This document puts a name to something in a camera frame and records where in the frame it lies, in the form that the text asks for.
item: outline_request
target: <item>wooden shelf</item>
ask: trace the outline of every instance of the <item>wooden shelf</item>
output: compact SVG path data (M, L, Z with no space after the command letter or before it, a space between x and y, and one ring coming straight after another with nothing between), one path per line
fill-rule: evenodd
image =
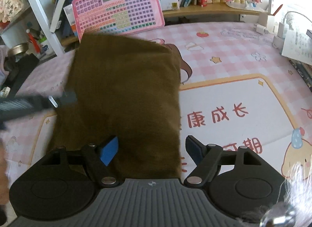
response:
M60 44L62 46L68 46L69 44L71 43L74 43L74 42L77 42L79 41L78 37L76 36L70 36L70 37L67 37L67 38L64 38L60 41Z
M27 16L31 11L32 11L32 8L30 7L30 5L26 4L25 7L15 15L13 20L10 21L10 23L4 29L0 30L0 36L3 33L5 33L8 29L10 29L13 25L18 23L20 20L24 19L25 16Z
M197 5L189 5L188 7L181 7L179 10L164 11L163 17L175 17L175 16L188 16L188 15L201 15L201 14L248 14L259 15L259 11L234 9L226 5L225 3L212 3L206 7Z

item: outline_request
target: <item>red apple sticker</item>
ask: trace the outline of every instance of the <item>red apple sticker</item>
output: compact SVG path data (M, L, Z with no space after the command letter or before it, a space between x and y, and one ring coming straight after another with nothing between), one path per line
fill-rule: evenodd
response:
M208 33L205 33L205 32L198 32L196 33L196 35L200 38L205 38L205 37L208 37L209 34Z

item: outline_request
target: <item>brown cloth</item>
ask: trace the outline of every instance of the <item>brown cloth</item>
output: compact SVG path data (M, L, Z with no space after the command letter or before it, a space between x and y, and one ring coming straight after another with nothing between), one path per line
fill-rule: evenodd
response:
M78 150L116 135L109 166L120 178L179 178L180 57L156 43L84 34L66 90L77 103L58 110L48 150Z

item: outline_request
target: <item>pink toy tablet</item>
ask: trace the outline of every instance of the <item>pink toy tablet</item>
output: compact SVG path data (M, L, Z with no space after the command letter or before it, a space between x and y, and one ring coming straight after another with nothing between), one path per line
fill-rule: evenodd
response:
M84 32L126 35L165 25L159 0L73 0L72 4L79 41Z

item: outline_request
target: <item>pink desk mat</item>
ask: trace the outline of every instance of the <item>pink desk mat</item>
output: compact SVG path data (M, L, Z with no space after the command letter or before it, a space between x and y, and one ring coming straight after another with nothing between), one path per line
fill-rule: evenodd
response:
M187 80L180 92L182 179L195 167L185 151L187 135L225 150L250 147L285 176L295 161L310 167L312 94L272 47L272 35L256 33L252 24L223 22L172 25L133 37L175 45L191 67L188 80L181 70ZM73 54L37 67L18 94L60 93ZM8 151L10 183L43 156L55 120L54 113L41 113L7 123L9 131L0 136ZM303 146L294 149L291 135L299 128Z

